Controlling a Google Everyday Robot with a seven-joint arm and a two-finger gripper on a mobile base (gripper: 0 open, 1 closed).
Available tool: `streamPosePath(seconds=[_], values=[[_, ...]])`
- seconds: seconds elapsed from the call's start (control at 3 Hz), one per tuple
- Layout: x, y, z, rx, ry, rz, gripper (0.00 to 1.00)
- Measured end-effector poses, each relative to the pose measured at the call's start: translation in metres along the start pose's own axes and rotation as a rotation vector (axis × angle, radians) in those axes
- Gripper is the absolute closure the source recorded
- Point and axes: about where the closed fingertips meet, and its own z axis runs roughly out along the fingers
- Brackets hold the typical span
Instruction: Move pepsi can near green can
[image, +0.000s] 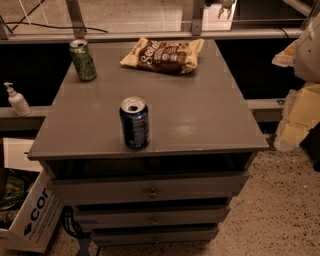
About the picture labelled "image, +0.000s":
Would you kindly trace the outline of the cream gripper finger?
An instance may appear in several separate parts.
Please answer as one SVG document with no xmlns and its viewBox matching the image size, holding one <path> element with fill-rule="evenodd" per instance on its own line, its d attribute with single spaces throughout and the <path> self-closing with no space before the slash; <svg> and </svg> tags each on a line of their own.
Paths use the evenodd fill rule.
<svg viewBox="0 0 320 256">
<path fill-rule="evenodd" d="M 272 59 L 272 63 L 280 67 L 293 67 L 297 43 L 298 40 L 293 41 L 283 51 L 276 54 Z"/>
<path fill-rule="evenodd" d="M 320 122 L 320 84 L 306 82 L 285 98 L 274 147 L 281 152 L 292 151 Z"/>
</svg>

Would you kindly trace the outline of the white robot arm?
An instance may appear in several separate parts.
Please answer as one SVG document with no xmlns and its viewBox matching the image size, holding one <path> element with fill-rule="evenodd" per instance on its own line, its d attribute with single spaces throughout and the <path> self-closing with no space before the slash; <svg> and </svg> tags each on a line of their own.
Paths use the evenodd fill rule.
<svg viewBox="0 0 320 256">
<path fill-rule="evenodd" d="M 282 120 L 276 130 L 274 147 L 288 152 L 298 147 L 320 122 L 320 14 L 272 63 L 292 67 L 294 75 L 304 81 L 301 89 L 291 90 L 285 98 Z"/>
</svg>

